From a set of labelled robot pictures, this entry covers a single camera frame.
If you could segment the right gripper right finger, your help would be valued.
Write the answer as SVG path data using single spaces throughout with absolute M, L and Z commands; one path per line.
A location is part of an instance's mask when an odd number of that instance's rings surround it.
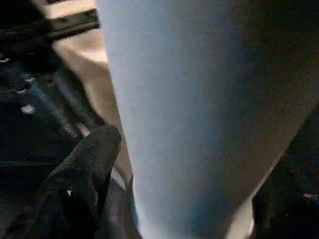
M 317 239 L 319 237 L 319 196 L 304 194 L 267 224 L 255 222 L 256 239 Z

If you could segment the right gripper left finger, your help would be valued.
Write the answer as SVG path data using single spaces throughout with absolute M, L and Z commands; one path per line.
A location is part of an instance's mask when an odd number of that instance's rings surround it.
M 92 239 L 108 194 L 121 135 L 110 124 L 84 137 L 9 225 L 11 239 Z

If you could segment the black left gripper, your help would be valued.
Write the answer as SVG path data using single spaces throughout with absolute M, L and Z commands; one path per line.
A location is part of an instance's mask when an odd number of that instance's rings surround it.
M 99 27 L 95 9 L 49 19 L 37 8 L 0 11 L 0 167 L 52 167 L 100 125 L 83 84 L 54 51 Z

